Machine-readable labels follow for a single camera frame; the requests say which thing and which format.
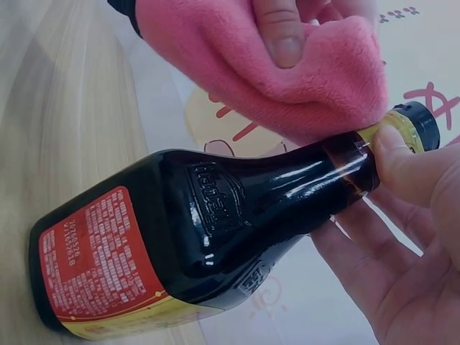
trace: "soy sauce bottle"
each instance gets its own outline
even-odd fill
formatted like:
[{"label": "soy sauce bottle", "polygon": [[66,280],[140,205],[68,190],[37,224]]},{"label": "soy sauce bottle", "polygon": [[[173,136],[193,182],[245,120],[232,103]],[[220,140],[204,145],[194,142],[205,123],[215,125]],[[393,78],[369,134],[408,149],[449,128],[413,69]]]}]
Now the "soy sauce bottle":
[{"label": "soy sauce bottle", "polygon": [[276,157],[172,149],[113,175],[34,225],[40,318],[101,340],[237,306],[304,235],[379,185],[370,142],[383,124],[413,152],[439,147],[433,115],[410,102],[370,128]]}]

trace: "embossed logo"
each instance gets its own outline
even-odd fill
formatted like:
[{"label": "embossed logo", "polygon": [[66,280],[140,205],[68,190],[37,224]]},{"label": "embossed logo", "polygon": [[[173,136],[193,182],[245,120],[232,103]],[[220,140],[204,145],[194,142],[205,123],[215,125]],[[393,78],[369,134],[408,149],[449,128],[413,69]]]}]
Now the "embossed logo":
[{"label": "embossed logo", "polygon": [[244,190],[241,183],[216,163],[188,168],[195,201],[209,236],[220,236],[249,225],[242,217]]},{"label": "embossed logo", "polygon": [[257,288],[267,279],[272,268],[272,262],[259,261],[238,284],[239,290],[249,297],[255,293]]}]

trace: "bottle neck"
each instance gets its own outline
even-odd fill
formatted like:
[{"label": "bottle neck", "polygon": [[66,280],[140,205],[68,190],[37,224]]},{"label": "bottle neck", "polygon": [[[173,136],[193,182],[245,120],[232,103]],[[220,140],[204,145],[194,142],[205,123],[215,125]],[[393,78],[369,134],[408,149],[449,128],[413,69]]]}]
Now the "bottle neck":
[{"label": "bottle neck", "polygon": [[287,154],[258,160],[240,176],[249,222],[309,233],[379,184],[374,156],[356,133],[345,133]]}]

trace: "sleeve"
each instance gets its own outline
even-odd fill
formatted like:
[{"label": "sleeve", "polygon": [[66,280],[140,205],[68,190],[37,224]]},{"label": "sleeve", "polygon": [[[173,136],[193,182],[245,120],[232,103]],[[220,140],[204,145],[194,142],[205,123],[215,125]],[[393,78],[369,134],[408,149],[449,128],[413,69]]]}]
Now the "sleeve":
[{"label": "sleeve", "polygon": [[131,21],[134,31],[142,38],[139,26],[136,20],[136,0],[107,0],[110,6],[116,11],[124,14]]}]

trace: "pink cloth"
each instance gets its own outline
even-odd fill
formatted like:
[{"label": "pink cloth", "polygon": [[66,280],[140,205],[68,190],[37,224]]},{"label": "pink cloth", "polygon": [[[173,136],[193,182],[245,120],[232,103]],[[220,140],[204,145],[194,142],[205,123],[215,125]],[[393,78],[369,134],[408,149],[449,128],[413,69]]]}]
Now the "pink cloth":
[{"label": "pink cloth", "polygon": [[251,0],[137,0],[143,38],[227,106],[297,144],[369,126],[387,108],[384,63],[361,17],[305,24],[303,58],[275,66]]}]

